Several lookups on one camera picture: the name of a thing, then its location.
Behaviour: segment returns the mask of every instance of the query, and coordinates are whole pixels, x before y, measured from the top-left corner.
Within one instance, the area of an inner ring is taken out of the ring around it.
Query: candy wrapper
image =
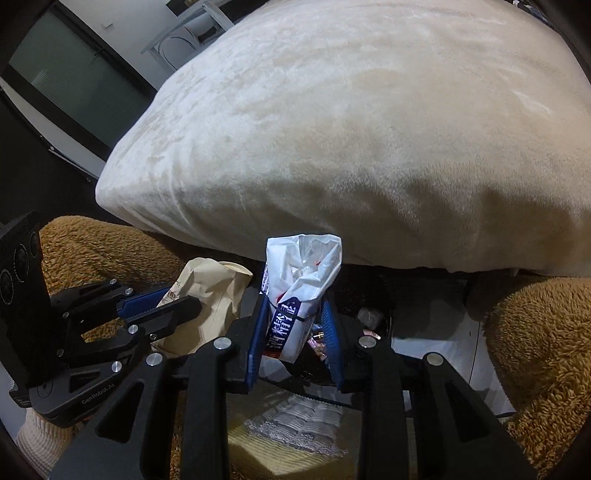
[[[267,240],[267,266],[261,288],[271,303],[266,356],[296,361],[320,299],[339,273],[341,260],[341,240],[335,235]]]

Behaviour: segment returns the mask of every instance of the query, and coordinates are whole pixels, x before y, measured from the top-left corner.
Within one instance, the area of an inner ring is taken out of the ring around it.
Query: plush pillow
[[[334,233],[343,260],[591,274],[591,86],[503,0],[284,0],[170,77],[97,201],[263,260]]]

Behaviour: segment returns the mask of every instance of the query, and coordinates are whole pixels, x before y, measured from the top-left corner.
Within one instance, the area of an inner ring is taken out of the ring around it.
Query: snack package
[[[212,258],[191,260],[158,306],[191,295],[201,301],[201,313],[152,345],[174,357],[194,353],[205,343],[224,335],[240,314],[242,295],[251,278],[250,270],[232,262],[216,262]]]
[[[296,235],[267,240],[261,291],[271,311],[266,356],[295,362],[304,346],[320,299],[340,270],[336,235]]]

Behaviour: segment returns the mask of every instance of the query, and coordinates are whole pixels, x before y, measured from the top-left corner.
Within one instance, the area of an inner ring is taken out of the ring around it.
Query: brown paper bag
[[[153,345],[168,356],[187,355],[223,336],[238,318],[242,295],[252,278],[247,268],[211,258],[191,260],[158,306],[191,295],[201,301],[199,316]]]

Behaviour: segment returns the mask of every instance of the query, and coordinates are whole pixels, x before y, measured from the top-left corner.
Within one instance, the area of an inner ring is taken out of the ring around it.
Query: window
[[[155,95],[145,79],[61,4],[37,21],[2,77],[104,160]]]

